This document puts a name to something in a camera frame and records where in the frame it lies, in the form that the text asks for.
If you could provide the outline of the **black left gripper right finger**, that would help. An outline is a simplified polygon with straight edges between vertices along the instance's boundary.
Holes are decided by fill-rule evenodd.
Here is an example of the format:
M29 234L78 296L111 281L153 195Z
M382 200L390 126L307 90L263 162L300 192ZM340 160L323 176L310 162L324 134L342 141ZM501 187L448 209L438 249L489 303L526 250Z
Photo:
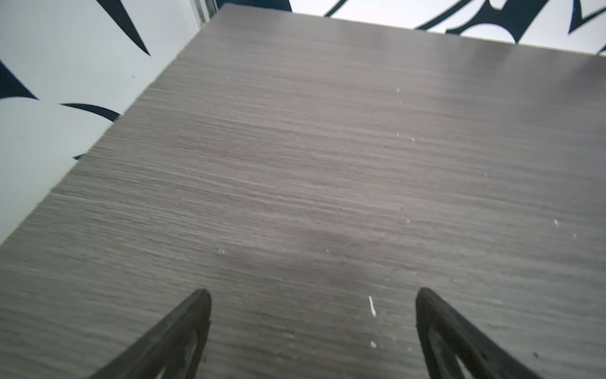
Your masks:
M509 355L432 289L415 300L421 350L431 378L539 378Z

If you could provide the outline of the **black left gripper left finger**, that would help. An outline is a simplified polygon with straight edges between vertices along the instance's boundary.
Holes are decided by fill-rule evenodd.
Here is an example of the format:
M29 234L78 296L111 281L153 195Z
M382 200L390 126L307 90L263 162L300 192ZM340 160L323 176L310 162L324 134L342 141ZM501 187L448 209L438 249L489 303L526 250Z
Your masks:
M197 289L92 378L194 378L211 326L211 295Z

